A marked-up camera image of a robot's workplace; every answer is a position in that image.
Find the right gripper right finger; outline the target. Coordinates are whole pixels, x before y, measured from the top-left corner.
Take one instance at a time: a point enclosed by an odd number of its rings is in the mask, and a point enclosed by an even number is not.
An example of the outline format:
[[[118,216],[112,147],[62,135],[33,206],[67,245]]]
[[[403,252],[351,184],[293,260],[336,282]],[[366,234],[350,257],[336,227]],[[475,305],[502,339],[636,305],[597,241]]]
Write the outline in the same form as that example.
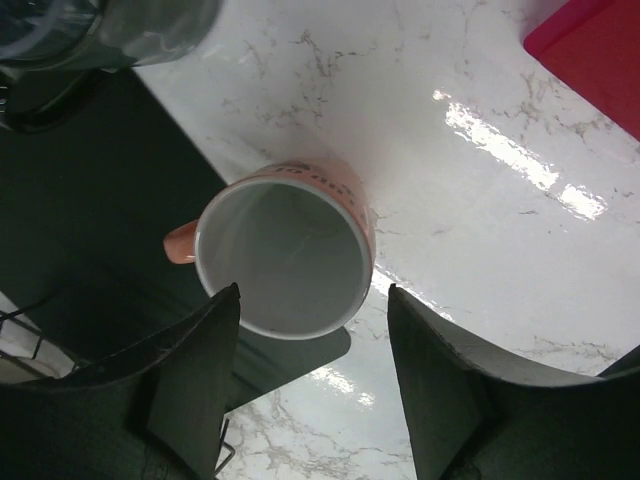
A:
[[[421,479],[635,479],[639,353],[595,376],[516,355],[404,289],[388,329]]]

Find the dark grey mug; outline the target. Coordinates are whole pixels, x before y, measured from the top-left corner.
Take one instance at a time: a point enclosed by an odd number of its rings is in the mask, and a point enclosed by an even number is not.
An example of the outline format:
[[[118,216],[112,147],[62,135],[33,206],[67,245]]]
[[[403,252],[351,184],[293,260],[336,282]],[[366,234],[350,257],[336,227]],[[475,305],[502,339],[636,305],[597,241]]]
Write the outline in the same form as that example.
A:
[[[76,115],[111,73],[180,59],[215,25],[220,1],[4,1],[1,4],[1,126],[47,131]],[[29,73],[75,71],[45,103],[12,107]]]

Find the pink ceramic mug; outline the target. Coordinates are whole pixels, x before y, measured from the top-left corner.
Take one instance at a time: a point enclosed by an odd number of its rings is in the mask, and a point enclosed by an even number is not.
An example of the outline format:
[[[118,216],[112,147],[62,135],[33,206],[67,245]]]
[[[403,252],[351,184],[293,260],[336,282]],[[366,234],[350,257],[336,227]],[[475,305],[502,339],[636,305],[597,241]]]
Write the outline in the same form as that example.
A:
[[[209,295],[234,283],[241,325],[310,340],[343,327],[370,289],[375,229],[363,185],[344,161],[292,159],[217,194],[165,236],[167,258],[194,264]]]

